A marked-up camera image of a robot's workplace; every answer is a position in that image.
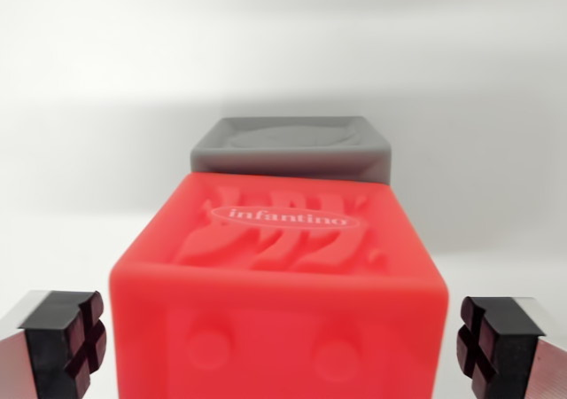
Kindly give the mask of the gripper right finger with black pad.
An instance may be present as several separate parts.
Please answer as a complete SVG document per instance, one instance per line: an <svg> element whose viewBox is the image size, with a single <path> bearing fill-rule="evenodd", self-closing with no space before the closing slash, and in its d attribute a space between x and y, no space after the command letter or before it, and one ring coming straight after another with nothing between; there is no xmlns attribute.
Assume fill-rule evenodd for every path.
<svg viewBox="0 0 567 399"><path fill-rule="evenodd" d="M566 397L566 327L535 299L467 296L461 318L457 360L475 397Z"/></svg>

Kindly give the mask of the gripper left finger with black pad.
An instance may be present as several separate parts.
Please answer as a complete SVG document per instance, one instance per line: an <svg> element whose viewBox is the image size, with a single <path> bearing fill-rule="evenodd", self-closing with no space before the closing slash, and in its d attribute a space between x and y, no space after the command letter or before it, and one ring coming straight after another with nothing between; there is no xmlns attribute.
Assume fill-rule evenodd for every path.
<svg viewBox="0 0 567 399"><path fill-rule="evenodd" d="M106 351L99 292L31 291L1 318L3 398L82 398Z"/></svg>

